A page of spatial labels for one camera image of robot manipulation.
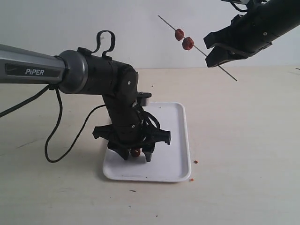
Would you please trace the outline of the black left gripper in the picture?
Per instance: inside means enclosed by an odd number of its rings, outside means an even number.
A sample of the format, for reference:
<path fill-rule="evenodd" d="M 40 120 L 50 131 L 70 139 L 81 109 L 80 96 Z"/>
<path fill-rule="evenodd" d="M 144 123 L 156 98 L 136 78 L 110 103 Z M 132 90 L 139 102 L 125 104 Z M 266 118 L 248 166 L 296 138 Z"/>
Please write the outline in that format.
<path fill-rule="evenodd" d="M 146 162 L 151 162 L 156 143 L 171 143 L 171 132 L 150 127 L 114 128 L 113 125 L 95 127 L 94 138 L 108 141 L 108 149 L 116 152 L 122 159 L 128 160 L 132 149 L 142 149 Z"/>

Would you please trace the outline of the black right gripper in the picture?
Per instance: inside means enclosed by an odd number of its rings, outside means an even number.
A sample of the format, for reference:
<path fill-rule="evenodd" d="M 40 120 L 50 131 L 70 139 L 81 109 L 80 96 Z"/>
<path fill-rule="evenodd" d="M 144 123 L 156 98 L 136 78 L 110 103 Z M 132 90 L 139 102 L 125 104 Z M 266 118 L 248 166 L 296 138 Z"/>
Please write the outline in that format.
<path fill-rule="evenodd" d="M 247 12 L 238 14 L 230 26 L 210 32 L 203 40 L 207 49 L 205 58 L 209 68 L 244 60 L 272 45 L 270 27 L 266 22 L 266 4 L 247 4 Z"/>

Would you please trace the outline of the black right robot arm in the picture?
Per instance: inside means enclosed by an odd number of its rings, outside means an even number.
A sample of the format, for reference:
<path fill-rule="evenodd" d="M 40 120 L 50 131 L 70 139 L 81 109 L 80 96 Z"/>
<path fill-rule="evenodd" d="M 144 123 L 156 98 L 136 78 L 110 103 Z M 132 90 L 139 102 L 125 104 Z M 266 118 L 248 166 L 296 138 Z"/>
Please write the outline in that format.
<path fill-rule="evenodd" d="M 248 0 L 247 11 L 231 24 L 204 37 L 209 68 L 245 60 L 272 45 L 272 42 L 300 24 L 298 0 Z"/>

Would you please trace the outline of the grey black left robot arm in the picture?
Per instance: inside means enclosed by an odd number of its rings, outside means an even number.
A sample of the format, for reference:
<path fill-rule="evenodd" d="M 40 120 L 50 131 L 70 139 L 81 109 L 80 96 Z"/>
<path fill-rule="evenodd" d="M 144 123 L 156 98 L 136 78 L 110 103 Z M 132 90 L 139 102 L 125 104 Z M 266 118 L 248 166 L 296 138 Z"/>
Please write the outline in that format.
<path fill-rule="evenodd" d="M 138 72 L 105 54 L 98 57 L 79 48 L 50 56 L 1 45 L 0 81 L 45 84 L 57 94 L 101 95 L 111 124 L 95 127 L 92 134 L 106 139 L 123 159 L 141 150 L 150 162 L 156 143 L 171 142 L 171 133 L 144 110 L 151 94 L 137 90 Z"/>

